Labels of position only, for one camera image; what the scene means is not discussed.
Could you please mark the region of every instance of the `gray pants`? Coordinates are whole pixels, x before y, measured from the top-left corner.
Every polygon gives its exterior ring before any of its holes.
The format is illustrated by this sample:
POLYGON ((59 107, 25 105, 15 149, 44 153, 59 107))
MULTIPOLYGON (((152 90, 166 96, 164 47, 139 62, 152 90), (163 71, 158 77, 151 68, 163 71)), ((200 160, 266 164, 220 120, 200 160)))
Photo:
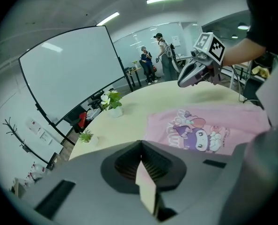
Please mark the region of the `gray pants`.
POLYGON ((161 57, 163 73, 165 81, 177 80, 176 71, 172 65, 172 58, 168 58, 166 54, 163 54, 161 57))

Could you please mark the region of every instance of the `black coat rack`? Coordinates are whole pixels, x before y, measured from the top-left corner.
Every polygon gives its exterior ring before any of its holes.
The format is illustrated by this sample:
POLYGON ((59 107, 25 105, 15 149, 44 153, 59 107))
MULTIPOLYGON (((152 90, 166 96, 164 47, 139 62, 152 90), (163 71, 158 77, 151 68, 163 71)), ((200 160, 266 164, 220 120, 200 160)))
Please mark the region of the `black coat rack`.
POLYGON ((7 125, 9 127, 9 129, 11 130, 10 132, 7 132, 6 134, 8 133, 11 133, 11 135, 14 135, 20 142, 21 142, 21 145, 20 147, 22 147, 22 149, 24 149, 27 153, 30 152, 30 153, 33 153, 37 158, 39 158, 41 161, 45 162, 46 164, 49 164, 47 161, 45 161, 44 159, 42 159, 40 156, 38 156, 31 148, 29 148, 26 144, 25 144, 25 140, 22 140, 18 134, 16 133, 17 131, 17 128, 15 127, 15 124, 13 127, 11 127, 10 125, 10 119, 11 117, 9 118, 9 121, 7 121, 5 119, 5 122, 6 123, 3 123, 4 125, 7 125))

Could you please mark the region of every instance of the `flower pot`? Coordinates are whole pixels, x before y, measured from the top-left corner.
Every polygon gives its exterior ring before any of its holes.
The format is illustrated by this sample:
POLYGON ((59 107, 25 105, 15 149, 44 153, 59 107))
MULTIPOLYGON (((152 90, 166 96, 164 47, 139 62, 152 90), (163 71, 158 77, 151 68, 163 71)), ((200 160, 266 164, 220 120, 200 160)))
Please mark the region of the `flower pot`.
POLYGON ((90 141, 84 142, 84 144, 94 147, 98 144, 98 137, 96 135, 93 135, 92 138, 90 139, 90 141))
POLYGON ((122 116, 122 108, 121 108, 121 106, 119 106, 117 108, 110 109, 109 110, 109 114, 113 118, 118 118, 118 117, 122 116))

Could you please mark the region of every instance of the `round table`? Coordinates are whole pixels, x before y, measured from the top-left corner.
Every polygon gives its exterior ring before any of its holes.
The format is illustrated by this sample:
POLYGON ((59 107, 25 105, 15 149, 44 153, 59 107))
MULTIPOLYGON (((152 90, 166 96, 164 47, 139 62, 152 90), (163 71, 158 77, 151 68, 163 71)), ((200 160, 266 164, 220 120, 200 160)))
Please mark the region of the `round table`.
POLYGON ((98 145, 91 147, 78 140, 70 159, 117 144, 142 140, 149 114, 196 103, 239 103, 239 94, 210 82, 180 88, 177 81, 170 81, 136 90, 124 96, 121 103, 124 113, 121 117, 112 118, 104 111, 86 128, 98 136, 98 145))

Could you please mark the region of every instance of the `glass wall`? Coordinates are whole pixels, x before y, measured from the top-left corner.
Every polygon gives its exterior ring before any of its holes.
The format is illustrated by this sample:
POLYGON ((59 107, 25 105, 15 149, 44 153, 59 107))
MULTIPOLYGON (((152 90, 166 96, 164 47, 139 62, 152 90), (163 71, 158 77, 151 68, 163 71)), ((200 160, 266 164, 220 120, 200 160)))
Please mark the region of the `glass wall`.
MULTIPOLYGON (((161 33, 168 44, 173 44, 175 46, 175 53, 179 55, 189 55, 188 49, 186 47, 189 41, 189 47, 191 44, 195 42, 195 40, 199 36, 198 26, 190 26, 188 27, 188 32, 192 33, 190 36, 187 36, 184 33, 183 27, 180 23, 172 22, 172 23, 163 23, 158 24, 137 32, 134 32, 122 39, 114 42, 114 47, 118 56, 120 57, 122 64, 124 67, 133 67, 132 63, 134 60, 137 60, 138 67, 141 67, 139 64, 139 60, 141 59, 141 47, 146 47, 147 51, 152 55, 153 65, 156 66, 157 76, 163 76, 163 69, 161 61, 156 63, 155 58, 160 53, 160 47, 158 45, 157 40, 154 38, 154 35, 157 33, 161 33)), ((139 72, 139 78, 141 80, 145 80, 143 69, 139 72)), ((126 85, 126 80, 122 79, 113 86, 115 88, 126 85)))

